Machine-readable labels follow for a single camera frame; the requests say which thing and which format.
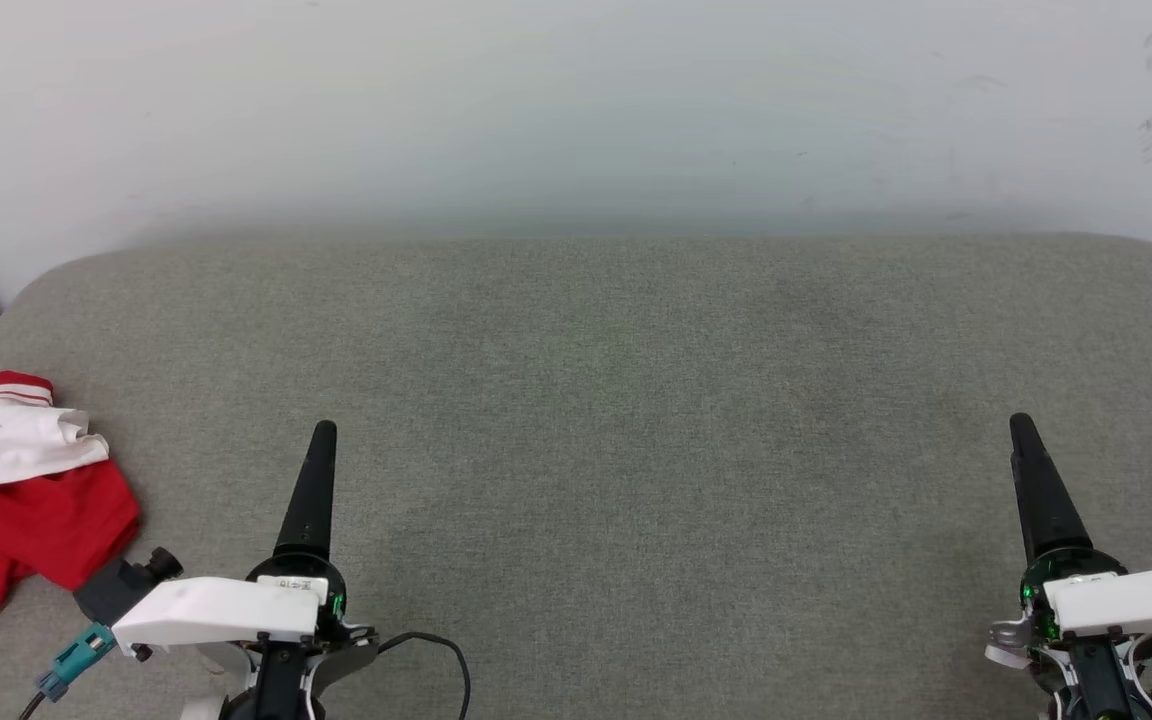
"white wall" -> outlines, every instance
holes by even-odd
[[[0,301],[306,228],[1152,240],[1152,1],[0,0]]]

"gray fabric surface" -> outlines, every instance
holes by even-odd
[[[983,659],[1023,569],[1007,416],[1098,546],[1152,569],[1152,247],[907,241],[191,247],[55,270],[0,369],[93,415],[145,506],[132,555],[242,577],[312,424],[340,425],[355,619],[465,649],[471,717],[1015,717]],[[0,717],[83,627],[29,579]],[[38,719],[174,719],[192,652],[109,659]],[[403,646],[329,712],[452,719]]]

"red cloth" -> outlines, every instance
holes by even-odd
[[[51,392],[41,378],[13,373],[10,382],[22,378]],[[139,515],[113,460],[0,484],[0,607],[15,583],[36,573],[77,589],[131,541]]]

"black knob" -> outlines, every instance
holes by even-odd
[[[175,578],[181,573],[184,573],[184,568],[180,566],[180,561],[161,547],[154,547],[154,552],[150,553],[150,561],[145,564],[145,569],[150,571],[150,577],[159,583],[164,579]]]

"black cone-shaped tip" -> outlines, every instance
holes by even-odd
[[[328,561],[332,551],[332,497],[335,492],[335,423],[321,420],[310,439],[305,464],[278,533],[274,555],[302,552]]]
[[[1033,562],[1060,547],[1092,547],[1087,529],[1060,479],[1055,462],[1043,447],[1038,427],[1029,415],[1011,416],[1011,478],[1016,484],[1020,532],[1025,559]]]

